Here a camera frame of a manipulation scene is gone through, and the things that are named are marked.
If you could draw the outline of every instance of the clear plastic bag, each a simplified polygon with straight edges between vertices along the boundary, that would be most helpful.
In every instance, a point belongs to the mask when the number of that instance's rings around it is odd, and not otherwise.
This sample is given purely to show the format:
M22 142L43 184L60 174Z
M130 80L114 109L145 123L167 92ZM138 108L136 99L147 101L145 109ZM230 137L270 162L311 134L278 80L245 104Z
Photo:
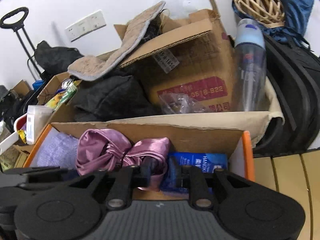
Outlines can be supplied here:
M210 113L212 110L187 94L167 93L159 95L163 114Z

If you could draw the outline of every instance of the white wall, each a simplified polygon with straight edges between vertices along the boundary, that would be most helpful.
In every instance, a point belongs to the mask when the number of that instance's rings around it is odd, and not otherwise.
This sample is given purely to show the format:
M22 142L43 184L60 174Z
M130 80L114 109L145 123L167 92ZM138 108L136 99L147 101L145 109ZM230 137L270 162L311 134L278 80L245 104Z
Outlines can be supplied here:
M158 1L160 0L1 0L0 17L18 7L28 7L29 15L25 20L25 28L34 45L46 40L51 46L76 47L82 54L99 55L120 46L121 42L113 24L125 24ZM173 17L211 7L208 0L166 1ZM216 2L227 33L235 36L236 23L231 0ZM107 26L70 43L64 29L98 9L103 11ZM315 18L313 25L316 26L318 22L319 19ZM309 29L308 35L313 50L319 53L320 46L317 44L320 43L320 34ZM26 62L27 56L15 33L12 30L0 29L0 84L12 88L21 79L33 83Z

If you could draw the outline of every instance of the purple towel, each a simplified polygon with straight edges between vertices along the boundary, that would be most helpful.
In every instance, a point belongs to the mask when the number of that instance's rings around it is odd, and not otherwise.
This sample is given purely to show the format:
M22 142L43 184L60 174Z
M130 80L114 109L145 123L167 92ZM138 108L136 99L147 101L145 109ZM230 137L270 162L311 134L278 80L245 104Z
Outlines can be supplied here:
M31 163L31 167L60 166L76 168L79 140L52 128Z

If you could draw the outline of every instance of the wooden floor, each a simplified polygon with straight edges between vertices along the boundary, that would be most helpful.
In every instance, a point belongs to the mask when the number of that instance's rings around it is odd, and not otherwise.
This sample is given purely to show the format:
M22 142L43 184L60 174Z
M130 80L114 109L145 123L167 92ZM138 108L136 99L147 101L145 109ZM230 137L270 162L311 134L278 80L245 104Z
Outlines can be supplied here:
M292 197L306 214L298 240L320 240L320 151L254 159L256 182Z

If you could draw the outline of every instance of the blue package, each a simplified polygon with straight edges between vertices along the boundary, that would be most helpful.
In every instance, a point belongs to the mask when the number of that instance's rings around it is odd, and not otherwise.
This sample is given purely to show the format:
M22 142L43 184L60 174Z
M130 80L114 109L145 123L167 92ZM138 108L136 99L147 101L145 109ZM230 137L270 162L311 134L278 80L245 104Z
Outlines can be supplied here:
M34 90L38 90L42 85L44 81L42 79L37 80L32 84Z
M179 165L191 165L201 168L202 172L213 173L215 168L227 169L228 158L222 153L186 153L173 152L168 155L168 171L164 176L160 189L163 192L171 192L177 194L188 194L187 188L175 187L175 168L169 157L175 157Z

